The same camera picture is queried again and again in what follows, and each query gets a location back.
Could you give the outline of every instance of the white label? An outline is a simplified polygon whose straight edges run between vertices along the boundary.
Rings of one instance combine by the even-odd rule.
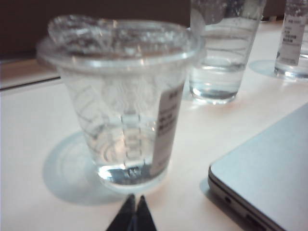
[[[182,92],[183,84],[163,92],[160,98],[151,175],[159,173],[169,162]]]
[[[305,23],[306,18],[304,16],[284,16],[277,61],[294,66],[298,65]]]

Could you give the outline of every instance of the clear plastic cup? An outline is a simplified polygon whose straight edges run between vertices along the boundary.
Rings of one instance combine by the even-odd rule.
[[[198,100],[224,104],[241,84],[265,0],[191,0],[191,31],[205,41],[206,55],[190,73]]]
[[[103,182],[142,190],[164,175],[184,80],[200,40],[154,21],[104,21],[69,15],[49,24],[39,62],[57,69]]]

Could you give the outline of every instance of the dark background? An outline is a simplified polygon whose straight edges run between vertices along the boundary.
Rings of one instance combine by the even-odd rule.
[[[190,0],[3,0],[0,55],[34,49],[47,23],[62,14],[106,19],[148,19],[189,26]]]

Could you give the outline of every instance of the white table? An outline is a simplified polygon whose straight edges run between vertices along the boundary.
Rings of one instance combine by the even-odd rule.
[[[281,22],[260,25],[235,101],[199,105],[185,87],[169,171],[145,192],[158,230],[248,229],[208,192],[207,170],[211,162],[308,102],[307,84],[271,76],[280,32]],[[125,198],[93,181],[84,149],[61,80],[3,91],[1,230],[107,228]]]

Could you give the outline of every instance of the black object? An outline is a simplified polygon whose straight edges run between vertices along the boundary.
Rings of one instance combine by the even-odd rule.
[[[157,231],[145,197],[140,197],[137,211],[135,202],[135,195],[129,195],[106,231]]]

